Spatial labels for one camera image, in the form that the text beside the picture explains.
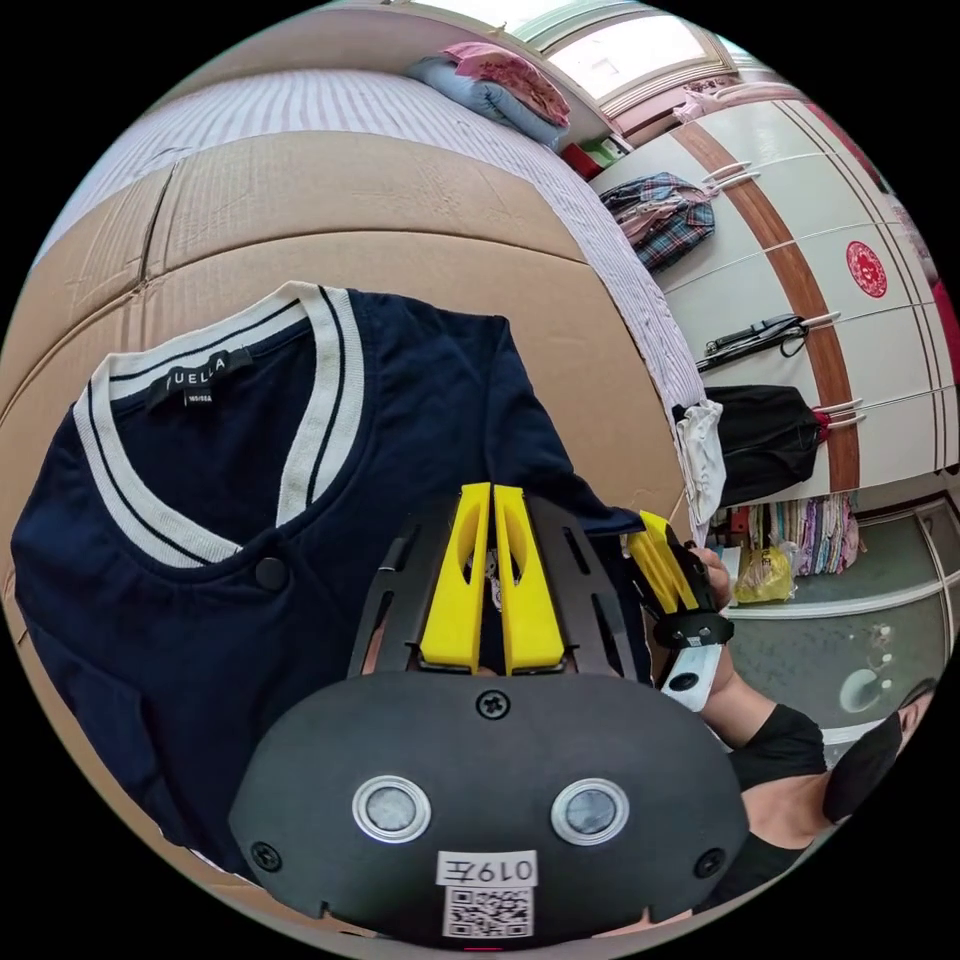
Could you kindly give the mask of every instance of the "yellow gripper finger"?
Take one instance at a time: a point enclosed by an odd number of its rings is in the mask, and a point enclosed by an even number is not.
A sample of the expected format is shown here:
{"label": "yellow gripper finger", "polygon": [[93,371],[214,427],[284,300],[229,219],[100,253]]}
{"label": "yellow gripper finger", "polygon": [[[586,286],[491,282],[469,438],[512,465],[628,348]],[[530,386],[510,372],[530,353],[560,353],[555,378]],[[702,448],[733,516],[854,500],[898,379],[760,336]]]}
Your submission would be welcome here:
{"label": "yellow gripper finger", "polygon": [[490,484],[465,485],[420,641],[420,655],[428,664],[477,672],[489,526]]}
{"label": "yellow gripper finger", "polygon": [[[550,599],[530,515],[519,487],[494,487],[497,555],[507,675],[558,666],[564,643]],[[519,578],[514,583],[511,557]]]}
{"label": "yellow gripper finger", "polygon": [[656,594],[665,614],[676,613],[680,603],[687,610],[698,604],[686,574],[677,562],[671,540],[678,542],[670,524],[653,513],[640,513],[646,530],[627,537],[627,549]]}

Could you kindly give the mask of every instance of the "navy blue t-shirt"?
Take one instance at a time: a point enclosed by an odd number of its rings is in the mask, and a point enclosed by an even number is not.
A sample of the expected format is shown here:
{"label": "navy blue t-shirt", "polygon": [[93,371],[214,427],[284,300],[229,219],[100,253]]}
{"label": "navy blue t-shirt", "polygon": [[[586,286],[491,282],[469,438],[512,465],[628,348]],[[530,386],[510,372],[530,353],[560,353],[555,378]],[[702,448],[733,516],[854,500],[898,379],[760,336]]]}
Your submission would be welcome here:
{"label": "navy blue t-shirt", "polygon": [[258,740],[345,676],[408,513],[476,482],[571,511],[624,587],[615,535],[637,517],[574,473],[505,319],[290,283],[104,360],[16,526],[16,597],[129,796],[169,841],[247,875],[227,814]]}

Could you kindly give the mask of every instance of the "yellow plastic bag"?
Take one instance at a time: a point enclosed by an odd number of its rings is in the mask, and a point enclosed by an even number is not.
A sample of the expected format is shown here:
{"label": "yellow plastic bag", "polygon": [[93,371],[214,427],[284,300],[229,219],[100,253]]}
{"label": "yellow plastic bag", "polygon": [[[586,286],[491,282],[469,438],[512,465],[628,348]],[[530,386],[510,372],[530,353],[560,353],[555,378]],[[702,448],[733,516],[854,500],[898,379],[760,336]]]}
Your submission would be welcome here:
{"label": "yellow plastic bag", "polygon": [[744,550],[733,594],[737,603],[789,600],[794,593],[790,557],[779,547]]}

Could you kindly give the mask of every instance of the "red round sticker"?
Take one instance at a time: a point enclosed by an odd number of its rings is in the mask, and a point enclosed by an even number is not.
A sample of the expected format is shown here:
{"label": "red round sticker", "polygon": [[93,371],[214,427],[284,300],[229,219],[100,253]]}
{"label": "red round sticker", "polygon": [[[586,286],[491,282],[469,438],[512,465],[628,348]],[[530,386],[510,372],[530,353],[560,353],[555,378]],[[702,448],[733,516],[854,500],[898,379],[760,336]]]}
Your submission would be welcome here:
{"label": "red round sticker", "polygon": [[887,275],[880,258],[865,244],[854,240],[847,247],[847,267],[857,286],[879,300],[887,292]]}

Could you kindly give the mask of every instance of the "cardboard box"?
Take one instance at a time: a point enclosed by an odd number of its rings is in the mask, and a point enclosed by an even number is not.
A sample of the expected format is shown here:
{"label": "cardboard box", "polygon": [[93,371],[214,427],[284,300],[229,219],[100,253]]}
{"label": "cardboard box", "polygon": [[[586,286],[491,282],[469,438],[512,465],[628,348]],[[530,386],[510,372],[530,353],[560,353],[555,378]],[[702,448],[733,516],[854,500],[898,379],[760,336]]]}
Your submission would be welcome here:
{"label": "cardboard box", "polygon": [[27,280],[0,358],[0,458],[16,464],[0,489],[11,632],[58,735],[118,816],[212,892],[236,889],[285,917],[263,891],[167,844],[107,773],[26,635],[9,541],[54,431],[108,352],[206,326],[288,280],[508,317],[578,472],[607,502],[690,535],[669,426],[630,334],[560,220],[509,173],[384,136],[260,136],[143,178],[60,238]]}

